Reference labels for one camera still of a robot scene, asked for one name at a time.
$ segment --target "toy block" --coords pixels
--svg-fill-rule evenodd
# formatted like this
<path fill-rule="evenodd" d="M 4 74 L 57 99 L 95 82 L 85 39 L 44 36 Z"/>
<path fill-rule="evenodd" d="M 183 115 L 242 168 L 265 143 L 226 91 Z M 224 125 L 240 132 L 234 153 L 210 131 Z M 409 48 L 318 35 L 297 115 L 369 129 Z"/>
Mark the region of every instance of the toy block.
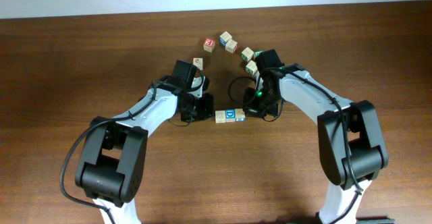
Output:
<path fill-rule="evenodd" d="M 258 71 L 258 68 L 256 66 L 257 65 L 255 61 L 253 60 L 249 61 L 249 63 L 246 65 L 246 72 L 248 72 L 251 76 L 253 76 Z"/>
<path fill-rule="evenodd" d="M 246 114 L 243 109 L 236 109 L 236 121 L 246 121 Z"/>
<path fill-rule="evenodd" d="M 230 53 L 234 53 L 236 52 L 237 49 L 237 42 L 234 40 L 229 40 L 225 46 L 225 50 L 230 52 Z"/>
<path fill-rule="evenodd" d="M 254 55 L 254 51 L 252 51 L 252 49 L 249 49 L 249 47 L 247 47 L 242 52 L 242 59 L 246 62 L 249 62 L 252 59 L 253 55 Z"/>
<path fill-rule="evenodd" d="M 216 123 L 225 123 L 225 110 L 220 110 L 215 112 Z"/>
<path fill-rule="evenodd" d="M 215 48 L 215 41 L 210 38 L 206 38 L 204 41 L 204 50 L 208 52 L 213 52 L 213 49 Z"/>
<path fill-rule="evenodd" d="M 219 37 L 219 42 L 221 42 L 221 45 L 226 46 L 227 42 L 230 41 L 231 39 L 232 39 L 231 34 L 229 34 L 228 32 L 224 32 Z"/>
<path fill-rule="evenodd" d="M 198 69 L 203 70 L 204 64 L 202 58 L 194 58 L 192 64 L 195 65 Z"/>
<path fill-rule="evenodd" d="M 225 110 L 225 118 L 226 118 L 226 122 L 235 122 L 236 121 L 236 111 L 234 109 Z"/>

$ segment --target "wooden block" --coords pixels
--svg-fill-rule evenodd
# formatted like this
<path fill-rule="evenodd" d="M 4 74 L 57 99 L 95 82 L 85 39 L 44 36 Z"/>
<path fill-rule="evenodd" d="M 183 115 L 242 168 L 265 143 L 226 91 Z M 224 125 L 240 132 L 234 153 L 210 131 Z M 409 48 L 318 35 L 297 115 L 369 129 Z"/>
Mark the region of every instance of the wooden block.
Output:
<path fill-rule="evenodd" d="M 243 109 L 227 109 L 225 110 L 225 121 L 226 122 L 236 122 L 245 121 L 246 115 Z"/>
<path fill-rule="evenodd" d="M 257 51 L 257 52 L 255 52 L 255 53 L 254 53 L 254 59 L 256 59 L 257 56 L 258 56 L 259 54 L 261 54 L 262 52 L 264 52 L 264 51 Z"/>
<path fill-rule="evenodd" d="M 216 111 L 215 119 L 216 119 L 216 123 L 225 123 L 226 122 L 225 110 Z"/>
<path fill-rule="evenodd" d="M 246 72 L 248 72 L 251 76 L 253 76 L 258 71 L 258 67 L 255 63 L 255 61 L 251 60 L 246 65 Z"/>
<path fill-rule="evenodd" d="M 225 118 L 226 118 L 226 122 L 235 122 L 236 121 L 236 111 L 234 109 L 225 110 Z"/>
<path fill-rule="evenodd" d="M 226 46 L 225 46 L 225 50 L 230 52 L 230 53 L 234 53 L 236 52 L 237 49 L 237 42 L 234 40 L 230 40 L 227 42 Z"/>
<path fill-rule="evenodd" d="M 245 48 L 242 52 L 242 59 L 246 62 L 249 62 L 252 59 L 252 56 L 254 56 L 254 51 L 252 49 L 249 49 L 249 47 Z"/>
<path fill-rule="evenodd" d="M 246 121 L 246 114 L 243 109 L 236 109 L 236 121 Z"/>
<path fill-rule="evenodd" d="M 225 46 L 227 44 L 227 42 L 230 41 L 231 39 L 232 39 L 231 34 L 229 34 L 228 32 L 224 32 L 219 37 L 219 42 L 221 42 L 221 45 Z"/>
<path fill-rule="evenodd" d="M 210 38 L 206 38 L 204 41 L 204 50 L 208 52 L 213 52 L 213 49 L 215 48 L 215 41 Z"/>
<path fill-rule="evenodd" d="M 198 69 L 203 70 L 204 64 L 202 58 L 194 58 L 192 64 L 195 65 Z"/>

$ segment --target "wooden table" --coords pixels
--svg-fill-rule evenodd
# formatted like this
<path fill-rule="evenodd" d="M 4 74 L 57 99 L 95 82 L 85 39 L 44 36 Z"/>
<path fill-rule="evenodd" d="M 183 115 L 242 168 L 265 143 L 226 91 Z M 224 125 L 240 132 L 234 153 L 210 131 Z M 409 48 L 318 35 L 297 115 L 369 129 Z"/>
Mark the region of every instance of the wooden table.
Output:
<path fill-rule="evenodd" d="M 0 21 L 0 221 L 101 223 L 98 210 L 64 198 L 59 172 L 97 115 L 112 117 L 170 74 L 203 57 L 216 109 L 238 107 L 228 84 L 246 76 L 239 53 L 203 51 L 229 31 L 240 48 L 276 49 L 313 78 L 377 108 L 389 166 L 358 217 L 432 218 L 430 1 Z M 233 89 L 240 98 L 246 83 Z M 136 195 L 145 223 L 258 223 L 313 216 L 327 189 L 317 128 L 293 105 L 276 122 L 163 123 L 149 138 Z M 74 184 L 80 151 L 65 185 Z"/>

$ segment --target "blue letter on block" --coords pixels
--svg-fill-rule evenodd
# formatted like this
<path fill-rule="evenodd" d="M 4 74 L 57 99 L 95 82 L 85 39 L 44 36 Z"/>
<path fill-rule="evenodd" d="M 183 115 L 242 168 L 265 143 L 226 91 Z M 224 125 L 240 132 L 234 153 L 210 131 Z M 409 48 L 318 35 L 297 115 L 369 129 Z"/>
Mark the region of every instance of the blue letter on block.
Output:
<path fill-rule="evenodd" d="M 223 45 L 223 46 L 225 46 L 227 43 L 222 39 L 222 38 L 220 38 L 219 37 L 219 42 L 221 42 L 221 44 Z"/>
<path fill-rule="evenodd" d="M 236 118 L 236 112 L 234 109 L 227 109 L 225 111 L 227 119 L 235 119 Z"/>

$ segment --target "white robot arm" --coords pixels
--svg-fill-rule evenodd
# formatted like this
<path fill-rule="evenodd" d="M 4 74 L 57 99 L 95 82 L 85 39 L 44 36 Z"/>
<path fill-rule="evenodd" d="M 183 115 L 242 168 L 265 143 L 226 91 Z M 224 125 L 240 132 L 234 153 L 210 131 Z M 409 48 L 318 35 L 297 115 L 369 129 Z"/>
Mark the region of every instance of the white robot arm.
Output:
<path fill-rule="evenodd" d="M 147 138 L 175 113 L 187 123 L 212 117 L 213 96 L 203 91 L 208 78 L 192 65 L 177 61 L 172 75 L 153 82 L 147 95 L 130 110 L 111 119 L 96 117 L 67 154 L 60 175 L 60 188 L 67 198 L 99 208 L 106 223 L 140 223 L 134 197 L 141 184 Z M 76 170 L 75 183 L 93 203 L 70 196 L 63 185 L 65 169 L 77 145 L 85 145 Z M 121 150 L 120 159 L 102 149 Z"/>
<path fill-rule="evenodd" d="M 357 223 L 362 192 L 388 164 L 375 108 L 368 101 L 353 103 L 336 95 L 300 65 L 285 66 L 274 50 L 261 53 L 256 64 L 259 69 L 256 88 L 247 88 L 245 92 L 246 114 L 277 117 L 277 102 L 282 100 L 308 115 L 318 125 L 321 165 L 330 180 L 317 222 Z M 348 142 L 344 124 L 345 131 L 360 132 L 360 138 Z M 349 146 L 348 152 L 344 141 Z"/>

